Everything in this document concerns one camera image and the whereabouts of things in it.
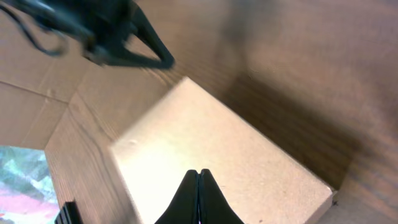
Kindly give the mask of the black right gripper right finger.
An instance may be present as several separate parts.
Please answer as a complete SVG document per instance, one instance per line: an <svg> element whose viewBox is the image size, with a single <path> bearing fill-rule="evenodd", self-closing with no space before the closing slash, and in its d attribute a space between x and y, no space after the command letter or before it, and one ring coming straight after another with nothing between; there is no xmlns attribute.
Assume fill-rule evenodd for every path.
<svg viewBox="0 0 398 224"><path fill-rule="evenodd" d="M198 179L198 208L201 224L244 224L229 206L209 169Z"/></svg>

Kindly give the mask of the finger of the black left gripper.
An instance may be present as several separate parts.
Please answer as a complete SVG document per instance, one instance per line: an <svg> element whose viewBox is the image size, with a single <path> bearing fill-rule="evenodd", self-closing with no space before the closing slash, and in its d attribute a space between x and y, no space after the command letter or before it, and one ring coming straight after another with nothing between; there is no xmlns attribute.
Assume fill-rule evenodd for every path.
<svg viewBox="0 0 398 224"><path fill-rule="evenodd" d="M105 44L105 64L120 67L145 67L169 69L174 58L161 41L139 6L129 6L113 34ZM157 58L149 58L131 52L125 47L130 36L137 37Z"/></svg>

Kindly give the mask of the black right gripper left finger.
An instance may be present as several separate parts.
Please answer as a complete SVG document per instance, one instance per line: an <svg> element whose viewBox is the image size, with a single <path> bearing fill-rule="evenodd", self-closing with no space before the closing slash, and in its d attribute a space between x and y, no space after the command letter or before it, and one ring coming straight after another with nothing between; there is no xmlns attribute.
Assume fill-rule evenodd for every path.
<svg viewBox="0 0 398 224"><path fill-rule="evenodd" d="M198 224L198 172L188 170L172 201L155 224Z"/></svg>

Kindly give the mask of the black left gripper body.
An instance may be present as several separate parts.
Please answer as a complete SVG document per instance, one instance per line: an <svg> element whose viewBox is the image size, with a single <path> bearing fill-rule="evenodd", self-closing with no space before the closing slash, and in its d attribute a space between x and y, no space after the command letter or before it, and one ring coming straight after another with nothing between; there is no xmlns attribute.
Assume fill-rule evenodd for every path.
<svg viewBox="0 0 398 224"><path fill-rule="evenodd" d="M137 6L130 0L10 0L6 4L27 14L41 29L58 37L59 44L54 49L46 49L21 19L6 9L38 51L53 57L61 56L67 51L66 37L71 37L81 44L82 55L98 65L105 64L105 44L116 33L118 22L129 6Z"/></svg>

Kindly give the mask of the brown cardboard box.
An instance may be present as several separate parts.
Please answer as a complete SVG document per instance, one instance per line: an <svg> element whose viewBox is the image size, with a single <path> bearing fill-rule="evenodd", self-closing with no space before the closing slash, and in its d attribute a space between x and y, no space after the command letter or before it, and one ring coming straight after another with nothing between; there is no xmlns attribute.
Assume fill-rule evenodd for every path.
<svg viewBox="0 0 398 224"><path fill-rule="evenodd" d="M209 169L243 223L315 223L334 192L235 112L183 79L111 146L140 223L156 223L188 170Z"/></svg>

